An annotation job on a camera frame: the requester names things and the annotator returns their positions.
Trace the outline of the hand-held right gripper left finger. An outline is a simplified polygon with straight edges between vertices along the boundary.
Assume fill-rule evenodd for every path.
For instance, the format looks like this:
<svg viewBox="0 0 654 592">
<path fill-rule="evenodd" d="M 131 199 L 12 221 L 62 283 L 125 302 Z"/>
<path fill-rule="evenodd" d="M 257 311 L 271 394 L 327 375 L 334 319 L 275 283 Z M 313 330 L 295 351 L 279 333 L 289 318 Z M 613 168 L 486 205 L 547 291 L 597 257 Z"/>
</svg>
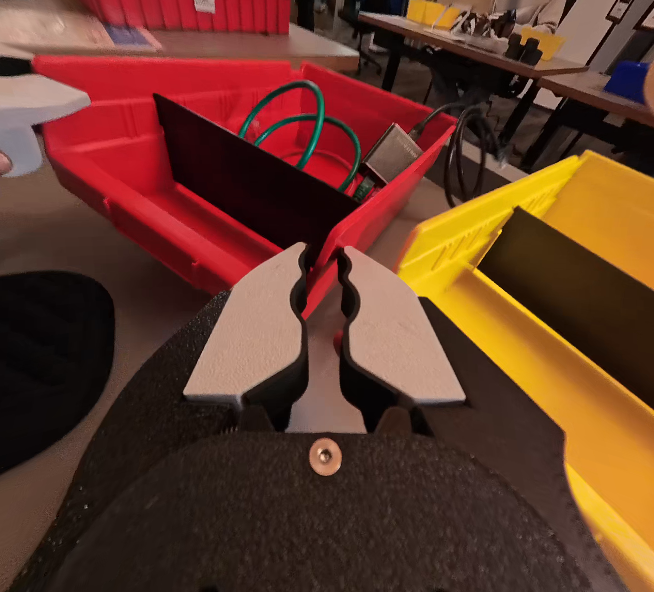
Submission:
<svg viewBox="0 0 654 592">
<path fill-rule="evenodd" d="M 306 243 L 295 243 L 241 278 L 184 387 L 186 400 L 244 408 L 263 398 L 286 408 L 305 391 Z"/>
</svg>

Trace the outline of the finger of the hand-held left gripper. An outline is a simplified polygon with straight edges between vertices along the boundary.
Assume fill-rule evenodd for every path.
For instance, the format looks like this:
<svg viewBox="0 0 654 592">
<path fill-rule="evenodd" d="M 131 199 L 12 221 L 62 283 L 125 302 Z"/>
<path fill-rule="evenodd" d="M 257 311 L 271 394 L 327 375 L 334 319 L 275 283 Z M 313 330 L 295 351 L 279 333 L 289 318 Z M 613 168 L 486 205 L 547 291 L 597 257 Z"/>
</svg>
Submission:
<svg viewBox="0 0 654 592">
<path fill-rule="evenodd" d="M 39 74 L 1 77 L 1 151 L 13 163 L 6 178 L 37 171 L 43 155 L 34 127 L 90 106 L 84 91 Z"/>
</svg>

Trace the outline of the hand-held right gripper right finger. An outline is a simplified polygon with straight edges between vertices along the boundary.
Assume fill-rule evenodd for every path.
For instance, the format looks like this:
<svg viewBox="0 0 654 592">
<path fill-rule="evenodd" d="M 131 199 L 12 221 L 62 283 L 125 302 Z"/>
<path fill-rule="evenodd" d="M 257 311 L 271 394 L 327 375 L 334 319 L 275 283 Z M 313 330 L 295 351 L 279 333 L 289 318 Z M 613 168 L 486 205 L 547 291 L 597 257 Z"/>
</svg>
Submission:
<svg viewBox="0 0 654 592">
<path fill-rule="evenodd" d="M 395 273 L 353 246 L 338 255 L 341 312 L 341 384 L 352 376 L 372 391 L 346 392 L 350 404 L 369 408 L 373 392 L 388 392 L 410 408 L 466 400 L 462 384 L 419 297 Z"/>
</svg>

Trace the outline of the yellow plastic bin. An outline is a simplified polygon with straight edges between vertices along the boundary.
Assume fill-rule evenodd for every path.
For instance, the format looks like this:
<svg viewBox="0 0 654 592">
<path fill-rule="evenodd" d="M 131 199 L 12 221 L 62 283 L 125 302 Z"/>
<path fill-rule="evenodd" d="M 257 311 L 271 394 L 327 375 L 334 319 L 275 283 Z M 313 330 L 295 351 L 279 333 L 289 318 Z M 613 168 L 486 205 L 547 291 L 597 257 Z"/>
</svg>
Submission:
<svg viewBox="0 0 654 592">
<path fill-rule="evenodd" d="M 653 590 L 653 408 L 478 269 L 515 208 L 653 289 L 653 178 L 587 151 L 413 229 L 397 272 L 565 432 L 564 474 L 631 591 Z"/>
</svg>

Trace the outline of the black divider plate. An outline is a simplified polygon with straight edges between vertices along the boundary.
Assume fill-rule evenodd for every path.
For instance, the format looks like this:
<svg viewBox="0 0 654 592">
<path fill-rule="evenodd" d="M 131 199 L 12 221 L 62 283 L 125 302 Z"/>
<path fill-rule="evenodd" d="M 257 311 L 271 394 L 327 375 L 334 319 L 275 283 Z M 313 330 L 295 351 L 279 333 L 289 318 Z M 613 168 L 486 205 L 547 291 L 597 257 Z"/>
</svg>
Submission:
<svg viewBox="0 0 654 592">
<path fill-rule="evenodd" d="M 187 107 L 157 93 L 152 98 L 176 183 L 282 250 L 306 243 L 309 265 L 331 230 L 360 207 Z"/>
<path fill-rule="evenodd" d="M 653 408 L 653 290 L 517 207 L 478 269 Z"/>
</svg>

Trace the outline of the blue printed sheet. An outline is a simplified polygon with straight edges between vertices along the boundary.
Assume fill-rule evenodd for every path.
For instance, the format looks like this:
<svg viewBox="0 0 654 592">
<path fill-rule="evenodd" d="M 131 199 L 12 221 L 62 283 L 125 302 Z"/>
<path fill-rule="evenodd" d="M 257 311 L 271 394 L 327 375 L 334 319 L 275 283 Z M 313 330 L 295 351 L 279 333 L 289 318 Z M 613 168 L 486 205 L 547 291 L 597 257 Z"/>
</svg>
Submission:
<svg viewBox="0 0 654 592">
<path fill-rule="evenodd" d="M 163 51 L 161 43 L 146 29 L 103 24 L 112 44 L 120 49 Z"/>
</svg>

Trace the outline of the black office chair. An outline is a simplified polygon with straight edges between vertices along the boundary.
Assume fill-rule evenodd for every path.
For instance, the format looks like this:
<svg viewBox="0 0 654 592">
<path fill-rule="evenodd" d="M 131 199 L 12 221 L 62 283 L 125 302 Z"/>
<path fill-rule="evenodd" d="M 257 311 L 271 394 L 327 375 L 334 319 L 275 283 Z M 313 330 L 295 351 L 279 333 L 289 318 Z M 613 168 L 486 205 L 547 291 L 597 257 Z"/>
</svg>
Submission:
<svg viewBox="0 0 654 592">
<path fill-rule="evenodd" d="M 344 7 L 338 12 L 339 19 L 345 24 L 347 24 L 352 29 L 352 39 L 358 40 L 356 44 L 356 50 L 359 55 L 358 66 L 356 69 L 356 74 L 359 75 L 362 72 L 362 67 L 372 64 L 376 73 L 380 75 L 382 73 L 381 64 L 374 59 L 363 47 L 363 40 L 366 35 L 371 35 L 373 33 L 373 25 L 368 24 L 365 21 L 362 21 L 359 18 L 359 11 L 352 9 L 350 7 Z"/>
</svg>

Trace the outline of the small yellow bin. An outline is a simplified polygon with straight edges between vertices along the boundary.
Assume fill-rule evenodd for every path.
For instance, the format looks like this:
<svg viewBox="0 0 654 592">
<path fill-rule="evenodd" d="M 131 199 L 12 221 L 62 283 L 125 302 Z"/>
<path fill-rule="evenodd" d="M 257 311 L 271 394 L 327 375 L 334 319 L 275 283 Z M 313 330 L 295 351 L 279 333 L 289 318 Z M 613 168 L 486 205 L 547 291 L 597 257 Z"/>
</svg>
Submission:
<svg viewBox="0 0 654 592">
<path fill-rule="evenodd" d="M 450 31 L 461 13 L 461 8 L 451 4 L 431 0 L 409 0 L 406 17 L 431 30 Z"/>
<path fill-rule="evenodd" d="M 520 32 L 520 43 L 526 46 L 531 43 L 541 51 L 542 61 L 551 61 L 566 43 L 567 38 L 555 33 L 539 31 L 534 27 L 523 27 Z"/>
</svg>

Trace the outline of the red plastic bin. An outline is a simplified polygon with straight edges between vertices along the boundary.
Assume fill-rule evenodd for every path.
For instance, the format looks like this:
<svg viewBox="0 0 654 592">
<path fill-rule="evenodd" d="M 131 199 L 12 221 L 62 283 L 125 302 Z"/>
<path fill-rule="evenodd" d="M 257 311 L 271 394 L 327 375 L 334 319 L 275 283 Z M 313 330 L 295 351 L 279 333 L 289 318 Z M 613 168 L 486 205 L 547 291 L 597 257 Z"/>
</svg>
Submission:
<svg viewBox="0 0 654 592">
<path fill-rule="evenodd" d="M 48 159 L 61 185 L 107 218 L 185 281 L 216 294 L 283 251 L 176 183 L 152 95 L 160 94 L 252 143 L 287 118 L 313 115 L 318 89 L 326 118 L 346 125 L 362 156 L 391 124 L 409 133 L 430 109 L 340 73 L 274 60 L 37 56 L 36 73 L 87 93 L 91 104 L 43 128 Z M 296 168 L 315 132 L 302 120 L 280 127 L 259 146 Z M 454 119 L 435 117 L 418 145 L 421 157 L 333 228 L 314 265 L 307 254 L 307 318 L 337 281 L 341 247 L 366 251 L 409 201 L 453 133 Z M 345 130 L 323 124 L 303 169 L 352 197 L 364 177 Z"/>
</svg>

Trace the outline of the black ethernet splitter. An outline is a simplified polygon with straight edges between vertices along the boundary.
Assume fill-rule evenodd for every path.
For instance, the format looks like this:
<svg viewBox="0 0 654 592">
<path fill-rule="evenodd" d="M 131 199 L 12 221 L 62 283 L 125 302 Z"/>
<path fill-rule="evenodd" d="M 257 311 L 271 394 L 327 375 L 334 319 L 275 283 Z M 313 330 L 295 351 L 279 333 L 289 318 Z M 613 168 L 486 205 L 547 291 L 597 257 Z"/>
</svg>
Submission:
<svg viewBox="0 0 654 592">
<path fill-rule="evenodd" d="M 378 186 L 386 186 L 417 161 L 423 151 L 399 124 L 393 123 L 368 152 L 358 170 Z"/>
</svg>

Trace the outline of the blue plastic bin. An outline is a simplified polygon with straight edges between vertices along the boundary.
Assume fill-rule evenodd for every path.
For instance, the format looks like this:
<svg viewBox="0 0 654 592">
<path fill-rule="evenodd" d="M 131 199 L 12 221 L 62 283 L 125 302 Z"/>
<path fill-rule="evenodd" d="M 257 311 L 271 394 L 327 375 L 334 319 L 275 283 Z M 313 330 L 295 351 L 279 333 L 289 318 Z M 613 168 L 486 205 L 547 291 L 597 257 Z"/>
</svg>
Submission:
<svg viewBox="0 0 654 592">
<path fill-rule="evenodd" d="M 650 63 L 621 61 L 615 65 L 603 91 L 645 105 L 644 85 Z"/>
</svg>

